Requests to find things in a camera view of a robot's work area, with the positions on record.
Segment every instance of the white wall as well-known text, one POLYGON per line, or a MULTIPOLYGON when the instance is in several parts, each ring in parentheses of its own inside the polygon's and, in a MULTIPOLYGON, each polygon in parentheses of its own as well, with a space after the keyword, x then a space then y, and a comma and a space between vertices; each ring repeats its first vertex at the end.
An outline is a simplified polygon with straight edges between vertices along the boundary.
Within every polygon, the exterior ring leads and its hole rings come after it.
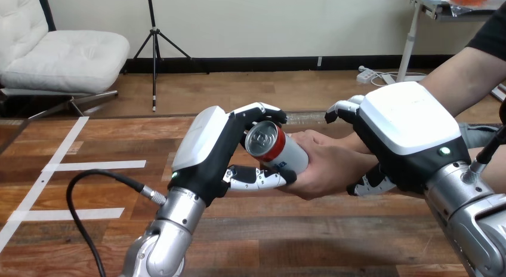
MULTIPOLYGON (((147 0, 49 0, 57 29, 128 38, 133 57, 151 27, 147 0)), ((408 0, 153 0, 157 26, 193 57, 401 54, 408 0)), ((455 54, 480 24, 423 16, 415 54, 455 54)), ((150 57, 151 44, 141 53, 150 57)), ((161 42, 162 56, 181 57, 161 42)))

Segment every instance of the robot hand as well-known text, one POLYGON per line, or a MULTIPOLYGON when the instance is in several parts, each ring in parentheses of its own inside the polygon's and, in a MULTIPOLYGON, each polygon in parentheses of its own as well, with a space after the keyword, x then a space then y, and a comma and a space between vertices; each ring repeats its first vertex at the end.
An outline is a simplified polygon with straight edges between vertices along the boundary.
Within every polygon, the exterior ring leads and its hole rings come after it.
POLYGON ((286 114, 264 103, 225 113, 218 106, 202 111, 193 121, 175 155, 166 201, 156 219, 128 250, 121 277, 177 277, 184 255, 206 207, 229 190, 260 190, 293 183, 292 171, 232 165, 230 158, 254 122, 279 126, 286 114))
POLYGON ((505 127, 471 164, 456 121, 416 82, 339 101, 325 118, 353 124, 379 160, 348 188, 350 194, 379 193, 396 185, 424 195, 469 275, 506 276, 506 195, 494 194, 480 177, 505 140, 505 127))

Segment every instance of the aluminum can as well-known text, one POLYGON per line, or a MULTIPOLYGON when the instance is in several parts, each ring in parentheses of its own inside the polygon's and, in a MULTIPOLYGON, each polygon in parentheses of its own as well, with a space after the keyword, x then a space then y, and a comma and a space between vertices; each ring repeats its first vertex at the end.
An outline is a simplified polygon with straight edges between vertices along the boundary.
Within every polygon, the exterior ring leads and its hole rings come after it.
POLYGON ((306 152, 271 121, 257 123, 246 135, 246 151, 269 168, 300 174, 307 168, 306 152))

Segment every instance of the tripod leg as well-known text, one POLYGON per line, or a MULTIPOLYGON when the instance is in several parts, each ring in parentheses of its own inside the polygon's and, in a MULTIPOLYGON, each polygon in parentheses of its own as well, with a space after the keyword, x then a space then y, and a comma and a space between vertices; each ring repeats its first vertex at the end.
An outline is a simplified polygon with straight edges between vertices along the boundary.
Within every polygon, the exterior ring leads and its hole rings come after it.
POLYGON ((153 112, 156 111, 156 34, 153 34, 153 112))
POLYGON ((139 48, 139 51, 137 51, 137 54, 134 56, 134 59, 137 58, 137 56, 139 56, 139 54, 141 53, 142 49, 144 49, 144 46, 146 46, 147 44, 147 41, 151 38, 151 36, 153 35, 153 31, 150 30, 149 31, 149 35, 147 36, 146 40, 144 41, 144 43, 142 44, 141 48, 139 48))
POLYGON ((156 40, 156 55, 158 56, 159 61, 162 61, 162 56, 160 56, 160 44, 158 44, 158 34, 155 33, 155 40, 156 40))
POLYGON ((209 74, 209 71, 207 69, 203 69, 199 63, 197 63, 197 61, 195 61, 193 58, 191 58, 188 54, 186 54, 186 52, 184 52, 181 48, 179 48, 177 45, 175 45, 170 39, 167 38, 167 36, 163 35, 162 32, 159 32, 158 34, 160 34, 161 37, 163 37, 165 40, 167 40, 167 42, 169 42, 175 49, 177 49, 179 52, 183 53, 184 56, 186 56, 186 58, 190 59, 193 64, 196 66, 196 68, 198 69, 198 71, 202 72, 202 73, 207 73, 209 74))

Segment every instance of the can lid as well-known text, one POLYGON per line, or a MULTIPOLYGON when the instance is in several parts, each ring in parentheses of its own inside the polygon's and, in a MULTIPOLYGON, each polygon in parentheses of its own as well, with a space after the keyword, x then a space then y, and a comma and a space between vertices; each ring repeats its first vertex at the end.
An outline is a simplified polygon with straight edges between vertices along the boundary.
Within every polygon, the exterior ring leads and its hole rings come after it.
POLYGON ((271 121, 260 122, 246 135, 246 151, 252 156, 263 156, 272 149, 276 139, 276 124, 271 121))

